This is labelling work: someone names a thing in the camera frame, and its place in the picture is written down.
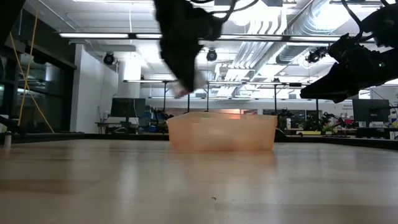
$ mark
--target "translucent plastic bin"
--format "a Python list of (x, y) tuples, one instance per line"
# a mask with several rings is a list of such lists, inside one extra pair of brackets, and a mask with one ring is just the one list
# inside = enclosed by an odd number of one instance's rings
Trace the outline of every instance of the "translucent plastic bin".
[(187, 113), (167, 120), (172, 149), (272, 151), (276, 116)]

